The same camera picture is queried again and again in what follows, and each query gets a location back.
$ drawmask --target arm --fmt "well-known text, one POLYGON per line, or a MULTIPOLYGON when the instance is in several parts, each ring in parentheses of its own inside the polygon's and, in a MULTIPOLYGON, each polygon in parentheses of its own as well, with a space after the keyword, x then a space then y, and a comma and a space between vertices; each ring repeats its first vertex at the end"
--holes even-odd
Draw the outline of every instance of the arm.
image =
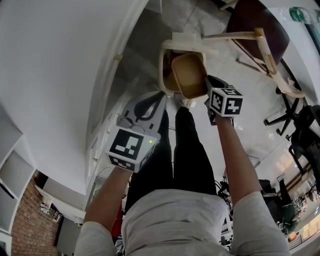
POLYGON ((287 242, 271 217, 251 164, 229 118, 216 116, 233 203, 231 253, 247 256, 289 256, 287 242))
POLYGON ((111 231, 131 172, 115 167, 86 211, 74 255, 115 256, 111 231))
POLYGON ((84 222, 99 223, 111 232, 130 176, 130 171, 115 167, 86 211, 84 222))
POLYGON ((252 192, 260 192, 256 170, 249 160, 229 118, 215 118, 233 205, 252 192))

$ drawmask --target shoe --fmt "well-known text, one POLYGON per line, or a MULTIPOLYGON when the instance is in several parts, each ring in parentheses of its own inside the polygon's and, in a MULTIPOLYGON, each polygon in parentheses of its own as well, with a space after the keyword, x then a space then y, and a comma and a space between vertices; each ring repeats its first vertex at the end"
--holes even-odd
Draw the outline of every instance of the shoe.
POLYGON ((174 104, 176 106, 176 109, 178 110, 180 107, 185 107, 187 109, 190 109, 192 104, 192 99, 187 99, 183 97, 180 93, 175 93, 173 95, 174 104))

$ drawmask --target brick wall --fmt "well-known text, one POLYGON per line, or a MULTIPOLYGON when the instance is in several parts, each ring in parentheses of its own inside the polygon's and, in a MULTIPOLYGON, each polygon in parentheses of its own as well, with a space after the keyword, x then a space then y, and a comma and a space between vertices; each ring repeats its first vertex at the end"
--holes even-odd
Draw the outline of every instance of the brick wall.
POLYGON ((35 188, 35 175, 30 180, 20 201, 12 227, 12 256, 43 255, 57 256, 53 246, 59 222, 40 210, 42 196, 35 188))

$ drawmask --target white cabinet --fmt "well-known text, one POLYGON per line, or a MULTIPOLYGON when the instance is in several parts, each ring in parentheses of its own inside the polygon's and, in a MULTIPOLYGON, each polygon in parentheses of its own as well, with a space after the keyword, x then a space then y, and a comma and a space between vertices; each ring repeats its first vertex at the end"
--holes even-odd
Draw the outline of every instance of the white cabinet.
POLYGON ((11 256, 11 243, 12 237, 0 232, 0 246, 3 248, 7 256, 11 256))
POLYGON ((75 223, 83 223, 86 212, 76 208, 65 201, 60 200, 59 198, 53 196, 52 194, 44 191, 43 189, 35 186, 35 188, 39 191, 42 196, 52 199, 52 203, 54 206, 59 210, 64 217, 68 218, 69 220, 74 221, 75 223))
POLYGON ((0 231, 11 233, 17 208, 35 167, 24 135, 0 116, 0 231))

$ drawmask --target person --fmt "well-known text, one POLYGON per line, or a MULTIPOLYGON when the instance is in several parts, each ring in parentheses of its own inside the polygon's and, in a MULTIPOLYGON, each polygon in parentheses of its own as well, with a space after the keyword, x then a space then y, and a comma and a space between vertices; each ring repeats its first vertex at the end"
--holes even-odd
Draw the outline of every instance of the person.
MULTIPOLYGON (((282 224, 282 227, 280 226, 282 228, 281 231, 285 235, 290 235, 295 231, 298 225, 299 213, 296 213, 292 199, 287 191, 285 180, 283 178, 279 181, 279 186, 281 198, 279 196, 276 198, 278 201, 277 204, 280 206, 280 218, 278 221, 280 224, 282 224)), ((296 236, 292 234, 290 240, 293 241, 295 238, 296 236)))
POLYGON ((311 202, 314 201, 314 194, 312 193, 311 189, 308 190, 308 192, 306 193, 306 196, 310 199, 311 202))
POLYGON ((116 255, 110 231, 132 174, 121 227, 125 255, 289 256, 230 118, 217 115, 216 124, 234 206, 231 252, 219 244, 227 205, 217 196, 213 169, 193 116, 180 107, 175 116, 173 167, 165 111, 158 131, 161 139, 139 172, 115 167, 99 190, 85 214, 75 255, 116 255))
POLYGON ((288 242, 291 243, 293 242, 297 236, 299 235, 299 232, 292 232, 291 234, 288 235, 288 242))

